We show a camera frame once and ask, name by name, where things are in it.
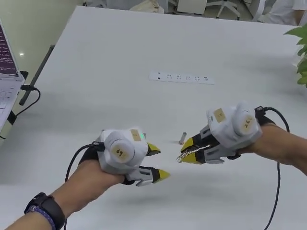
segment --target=white tabletop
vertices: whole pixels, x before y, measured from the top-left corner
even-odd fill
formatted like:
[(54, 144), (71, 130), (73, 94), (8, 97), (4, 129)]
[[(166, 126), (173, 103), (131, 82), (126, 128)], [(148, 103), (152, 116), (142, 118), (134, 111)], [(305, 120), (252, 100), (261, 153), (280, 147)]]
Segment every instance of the white tabletop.
[[(171, 177), (141, 188), (112, 188), (72, 216), (69, 230), (263, 229), (275, 199), (275, 162), (250, 154), (221, 165), (179, 164), (181, 146), (173, 142), (182, 132), (197, 134), (208, 108), (240, 100), (279, 109), (291, 131), (307, 137), (306, 100), (291, 65), (297, 39), (283, 36), (289, 29), (78, 7), (37, 82), (41, 101), (16, 121), (1, 147), (0, 183), (51, 192), (63, 182), (74, 152), (101, 129), (139, 125), (162, 150), (143, 165)], [(216, 84), (149, 81), (152, 70), (208, 76)], [(290, 166), (281, 173), (270, 229), (304, 229), (306, 177)], [(13, 194), (3, 192), (0, 210)], [(27, 201), (16, 200), (16, 207)]]

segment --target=blue bracelet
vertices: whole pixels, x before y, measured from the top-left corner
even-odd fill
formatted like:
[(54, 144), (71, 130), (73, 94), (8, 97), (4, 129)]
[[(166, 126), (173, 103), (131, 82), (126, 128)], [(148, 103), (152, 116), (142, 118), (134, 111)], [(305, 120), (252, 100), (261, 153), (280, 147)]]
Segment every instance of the blue bracelet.
[(49, 222), (49, 224), (51, 225), (52, 227), (52, 230), (56, 230), (56, 226), (53, 222), (53, 219), (49, 216), (49, 214), (47, 212), (45, 212), (44, 210), (42, 210), (40, 207), (37, 207), (37, 206), (31, 206), (28, 210), (27, 210), (27, 213), (28, 212), (38, 212), (40, 214), (42, 214)]

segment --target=small metal cylinder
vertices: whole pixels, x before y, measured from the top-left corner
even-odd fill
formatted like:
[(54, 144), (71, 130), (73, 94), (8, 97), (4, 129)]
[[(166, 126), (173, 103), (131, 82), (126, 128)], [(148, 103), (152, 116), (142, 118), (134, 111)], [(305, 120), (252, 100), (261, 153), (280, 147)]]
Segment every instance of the small metal cylinder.
[(186, 132), (183, 132), (182, 136), (181, 136), (181, 139), (179, 141), (179, 145), (183, 145), (184, 144), (184, 140), (187, 136), (187, 133)]

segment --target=plant leaf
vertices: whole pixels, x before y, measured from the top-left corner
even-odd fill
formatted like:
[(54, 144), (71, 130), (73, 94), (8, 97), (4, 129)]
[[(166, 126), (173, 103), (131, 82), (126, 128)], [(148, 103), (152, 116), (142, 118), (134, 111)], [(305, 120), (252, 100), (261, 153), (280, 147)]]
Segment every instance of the plant leaf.
[(301, 77), (298, 81), (297, 84), (299, 85), (306, 85), (307, 84), (307, 77)]
[(307, 59), (301, 61), (297, 66), (297, 73), (307, 72)]
[(307, 27), (294, 28), (286, 32), (285, 35), (294, 35), (301, 38), (307, 37)]
[(307, 38), (302, 38), (298, 41), (297, 45), (307, 45)]
[(297, 55), (302, 56), (302, 54), (306, 52), (307, 52), (307, 45), (304, 45), (304, 47), (299, 50)]

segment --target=electrical outlet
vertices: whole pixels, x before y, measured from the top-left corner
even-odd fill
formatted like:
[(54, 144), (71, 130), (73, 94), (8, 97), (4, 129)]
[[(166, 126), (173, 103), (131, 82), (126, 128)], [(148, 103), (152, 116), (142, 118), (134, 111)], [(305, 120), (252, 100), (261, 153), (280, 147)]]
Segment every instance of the electrical outlet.
[(168, 81), (168, 82), (181, 82), (181, 83), (199, 83), (214, 85), (215, 82), (212, 78), (195, 76), (191, 74), (178, 74), (178, 73), (164, 73), (164, 72), (151, 72), (149, 80), (152, 81)]

